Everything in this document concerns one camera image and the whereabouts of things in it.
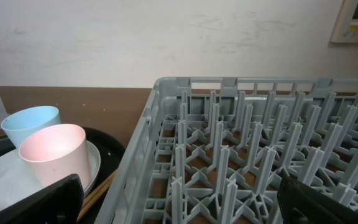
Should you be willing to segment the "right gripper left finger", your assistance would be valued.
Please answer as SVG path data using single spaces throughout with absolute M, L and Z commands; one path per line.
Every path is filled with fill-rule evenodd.
M 1 210 L 0 224 L 76 223 L 83 201 L 80 177 L 70 174 Z

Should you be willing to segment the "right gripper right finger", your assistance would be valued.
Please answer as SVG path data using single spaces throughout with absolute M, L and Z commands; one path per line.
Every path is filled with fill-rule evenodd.
M 281 172 L 277 199 L 284 224 L 358 223 L 358 213 Z

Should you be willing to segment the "pink plastic cup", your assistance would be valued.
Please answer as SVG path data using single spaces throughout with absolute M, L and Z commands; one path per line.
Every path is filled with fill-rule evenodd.
M 84 189 L 91 182 L 86 133 L 76 124 L 57 124 L 35 132 L 20 145 L 19 156 L 44 187 L 71 174 L 79 175 Z

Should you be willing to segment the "blue plastic cup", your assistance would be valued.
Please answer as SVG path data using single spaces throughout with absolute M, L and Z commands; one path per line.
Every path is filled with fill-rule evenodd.
M 11 114 L 1 122 L 1 128 L 18 149 L 31 134 L 60 123 L 58 108 L 36 106 Z

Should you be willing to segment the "grey dishwasher rack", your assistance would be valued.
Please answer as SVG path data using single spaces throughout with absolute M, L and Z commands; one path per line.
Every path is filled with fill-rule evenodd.
M 97 223 L 281 223 L 283 175 L 358 218 L 358 79 L 167 77 Z

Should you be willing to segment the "wooden chopstick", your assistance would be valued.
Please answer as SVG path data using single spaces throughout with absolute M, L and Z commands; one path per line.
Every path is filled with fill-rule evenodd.
M 112 181 L 115 178 L 117 170 L 115 170 L 106 180 L 104 180 L 93 192 L 91 192 L 84 200 L 77 221 L 80 221 L 88 210 L 99 200 L 110 187 Z
M 99 198 L 102 196 L 102 194 L 104 194 L 105 191 L 107 191 L 107 189 L 111 185 L 111 182 L 112 182 L 112 180 L 109 180 L 105 184 L 99 186 L 98 189 L 95 190 L 95 192 L 92 192 L 86 198 L 85 204 L 83 205 L 83 207 L 78 215 L 78 218 L 76 220 L 77 223 L 86 215 L 88 210 L 99 200 Z

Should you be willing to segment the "light grey plate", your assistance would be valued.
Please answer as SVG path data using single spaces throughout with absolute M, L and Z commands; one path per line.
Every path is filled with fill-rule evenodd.
M 0 211 L 43 188 L 19 156 L 19 150 L 0 157 Z

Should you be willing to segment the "round black serving tray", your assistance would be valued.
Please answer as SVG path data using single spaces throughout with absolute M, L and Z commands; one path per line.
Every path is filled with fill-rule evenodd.
M 85 128 L 85 133 L 91 171 L 91 182 L 87 188 L 83 188 L 84 200 L 118 168 L 125 151 L 118 140 L 102 131 L 93 128 Z M 0 157 L 8 152 L 16 150 L 16 147 L 7 136 L 0 137 Z M 102 199 L 99 199 L 78 223 L 93 223 L 101 204 Z

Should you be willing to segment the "wall mounted control panel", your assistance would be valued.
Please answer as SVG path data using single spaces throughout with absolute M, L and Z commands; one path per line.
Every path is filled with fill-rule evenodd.
M 358 0 L 343 0 L 331 42 L 335 44 L 358 44 Z

